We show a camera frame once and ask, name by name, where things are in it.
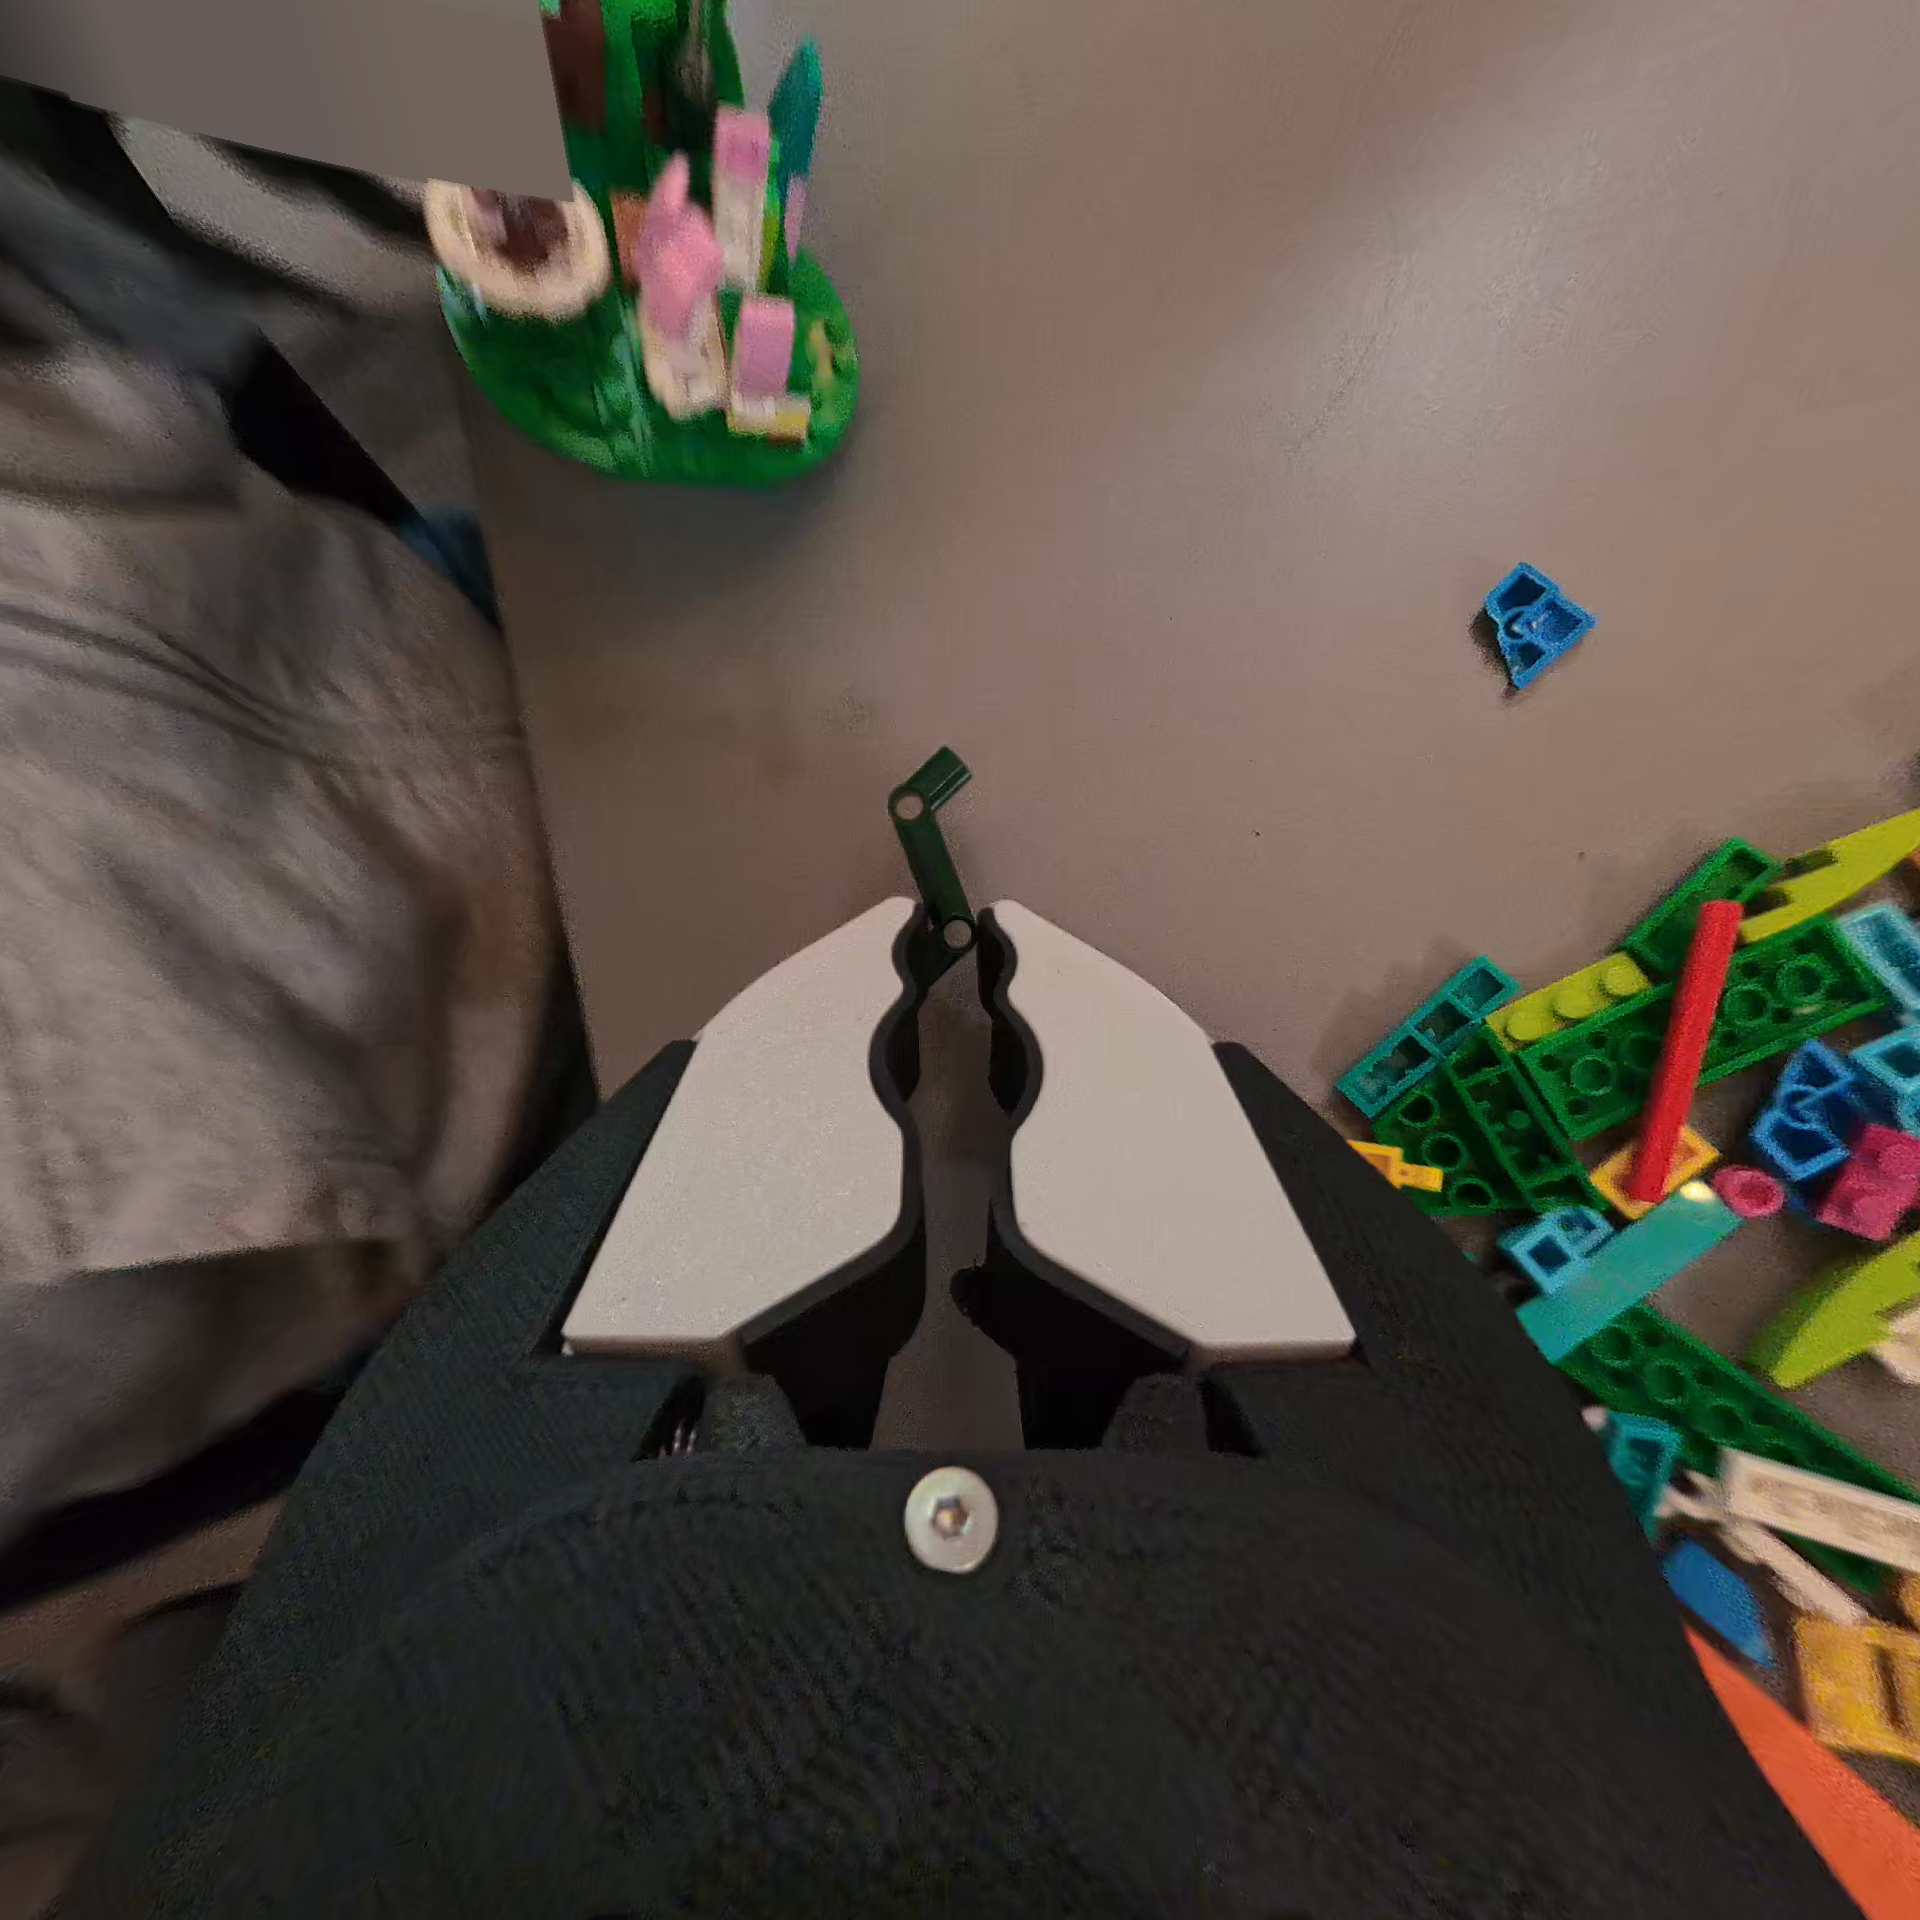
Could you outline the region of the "pile of loose lego bricks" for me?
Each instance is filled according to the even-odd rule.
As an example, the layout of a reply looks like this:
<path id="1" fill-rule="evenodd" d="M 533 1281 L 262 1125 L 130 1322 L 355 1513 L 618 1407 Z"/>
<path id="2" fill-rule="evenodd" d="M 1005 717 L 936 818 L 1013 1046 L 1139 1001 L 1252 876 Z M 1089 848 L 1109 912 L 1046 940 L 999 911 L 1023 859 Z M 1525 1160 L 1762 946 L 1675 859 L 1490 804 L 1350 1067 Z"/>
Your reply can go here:
<path id="1" fill-rule="evenodd" d="M 1823 1749 L 1916 1766 L 1916 1475 L 1792 1402 L 1916 1393 L 1916 813 L 1771 859 L 1722 841 L 1596 962 L 1473 959 L 1336 1078 L 1355 1153 L 1502 1226 L 1521 1330 L 1575 1391 L 1692 1622 Z M 1667 1188 L 1624 1195 L 1697 911 L 1740 902 Z"/>

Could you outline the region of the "grey sweatshirt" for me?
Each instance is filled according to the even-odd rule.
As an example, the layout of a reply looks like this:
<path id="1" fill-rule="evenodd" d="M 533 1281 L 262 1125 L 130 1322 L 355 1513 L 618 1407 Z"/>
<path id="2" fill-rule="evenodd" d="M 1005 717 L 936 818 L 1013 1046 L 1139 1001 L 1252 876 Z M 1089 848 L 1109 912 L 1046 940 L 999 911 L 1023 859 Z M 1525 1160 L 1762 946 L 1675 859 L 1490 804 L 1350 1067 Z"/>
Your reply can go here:
<path id="1" fill-rule="evenodd" d="M 557 922 L 498 626 L 236 421 L 429 312 L 384 185 L 4 132 L 4 1546 L 364 1350 L 507 1172 Z"/>

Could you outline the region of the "small blue lego brick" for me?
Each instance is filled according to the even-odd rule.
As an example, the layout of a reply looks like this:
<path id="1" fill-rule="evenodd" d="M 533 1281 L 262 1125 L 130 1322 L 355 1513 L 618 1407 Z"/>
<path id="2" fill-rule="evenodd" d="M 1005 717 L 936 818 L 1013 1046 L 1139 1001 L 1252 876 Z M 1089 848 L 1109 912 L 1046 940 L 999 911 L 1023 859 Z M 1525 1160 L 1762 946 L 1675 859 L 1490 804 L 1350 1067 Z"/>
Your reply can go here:
<path id="1" fill-rule="evenodd" d="M 1513 565 L 1481 598 L 1481 618 L 1512 694 L 1532 688 L 1598 626 L 1598 616 L 1537 566 Z"/>

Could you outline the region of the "orange sheet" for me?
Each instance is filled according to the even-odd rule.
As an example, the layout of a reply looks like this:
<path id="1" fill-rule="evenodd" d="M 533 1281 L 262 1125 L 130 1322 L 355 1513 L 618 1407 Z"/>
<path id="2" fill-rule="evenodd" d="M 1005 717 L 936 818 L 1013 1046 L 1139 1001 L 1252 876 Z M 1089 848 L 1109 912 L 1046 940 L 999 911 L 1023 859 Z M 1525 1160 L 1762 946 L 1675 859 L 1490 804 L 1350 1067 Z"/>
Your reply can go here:
<path id="1" fill-rule="evenodd" d="M 1745 1754 L 1867 1919 L 1918 1916 L 1918 1832 L 1694 1629 L 1692 1656 Z"/>

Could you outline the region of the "green lego flower model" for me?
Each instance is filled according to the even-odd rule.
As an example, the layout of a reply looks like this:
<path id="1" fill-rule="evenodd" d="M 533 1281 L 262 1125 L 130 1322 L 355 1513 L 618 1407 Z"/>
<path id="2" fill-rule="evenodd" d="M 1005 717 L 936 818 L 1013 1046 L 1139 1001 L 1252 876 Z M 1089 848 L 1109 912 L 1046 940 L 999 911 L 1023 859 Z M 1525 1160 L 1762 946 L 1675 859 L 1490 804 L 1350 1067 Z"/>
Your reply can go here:
<path id="1" fill-rule="evenodd" d="M 774 488 L 820 468 L 860 360 L 803 250 L 818 47 L 757 106 L 726 4 L 541 4 L 540 25 L 568 192 L 420 194 L 463 366 L 533 442 L 613 479 Z"/>

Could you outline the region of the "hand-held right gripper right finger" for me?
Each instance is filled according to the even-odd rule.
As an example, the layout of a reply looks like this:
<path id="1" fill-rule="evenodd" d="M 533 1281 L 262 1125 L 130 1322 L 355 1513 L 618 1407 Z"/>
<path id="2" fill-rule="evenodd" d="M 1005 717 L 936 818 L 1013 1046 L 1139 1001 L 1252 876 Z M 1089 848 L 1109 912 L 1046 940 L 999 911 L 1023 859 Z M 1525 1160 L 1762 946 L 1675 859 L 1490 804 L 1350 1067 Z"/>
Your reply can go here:
<path id="1" fill-rule="evenodd" d="M 978 920 L 1007 1133 L 964 1319 L 1027 1449 L 1092 1449 L 1139 1381 L 1353 1357 L 1348 1308 L 1218 1046 L 1161 989 L 1015 900 Z"/>

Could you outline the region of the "red lego rod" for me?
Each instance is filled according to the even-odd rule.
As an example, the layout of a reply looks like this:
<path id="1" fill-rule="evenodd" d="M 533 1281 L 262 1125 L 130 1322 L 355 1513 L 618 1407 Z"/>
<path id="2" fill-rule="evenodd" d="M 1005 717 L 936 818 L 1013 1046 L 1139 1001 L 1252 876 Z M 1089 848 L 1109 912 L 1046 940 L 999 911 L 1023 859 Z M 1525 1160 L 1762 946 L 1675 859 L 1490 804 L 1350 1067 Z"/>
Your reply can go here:
<path id="1" fill-rule="evenodd" d="M 1655 1207 L 1667 1193 L 1732 956 L 1740 946 L 1741 922 L 1741 905 L 1733 900 L 1705 900 L 1695 911 L 1683 966 L 1672 989 L 1666 1033 L 1648 1082 L 1634 1159 L 1621 1187 L 1636 1207 Z"/>

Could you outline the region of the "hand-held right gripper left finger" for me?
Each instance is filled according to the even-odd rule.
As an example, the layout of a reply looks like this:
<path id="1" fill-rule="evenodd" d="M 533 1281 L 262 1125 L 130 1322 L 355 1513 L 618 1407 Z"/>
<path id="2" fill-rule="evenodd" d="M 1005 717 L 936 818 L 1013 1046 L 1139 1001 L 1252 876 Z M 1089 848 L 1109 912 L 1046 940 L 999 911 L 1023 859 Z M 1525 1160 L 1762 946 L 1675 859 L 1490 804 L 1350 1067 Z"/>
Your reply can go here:
<path id="1" fill-rule="evenodd" d="M 872 1447 L 926 1307 L 919 924 L 915 900 L 878 900 L 692 1038 L 563 1354 L 772 1381 L 812 1447 Z"/>

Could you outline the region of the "dark green lego stem piece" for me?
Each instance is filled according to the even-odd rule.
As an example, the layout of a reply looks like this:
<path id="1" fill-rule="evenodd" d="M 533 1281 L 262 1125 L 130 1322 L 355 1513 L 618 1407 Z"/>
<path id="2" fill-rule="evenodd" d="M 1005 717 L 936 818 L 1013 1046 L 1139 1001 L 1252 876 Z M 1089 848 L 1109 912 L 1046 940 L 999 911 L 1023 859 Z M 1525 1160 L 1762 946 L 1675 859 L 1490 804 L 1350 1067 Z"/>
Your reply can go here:
<path id="1" fill-rule="evenodd" d="M 940 747 L 886 799 L 886 817 L 919 900 L 907 961 L 921 992 L 969 956 L 978 943 L 975 914 L 941 827 L 941 810 L 969 781 L 972 770 L 957 752 Z"/>

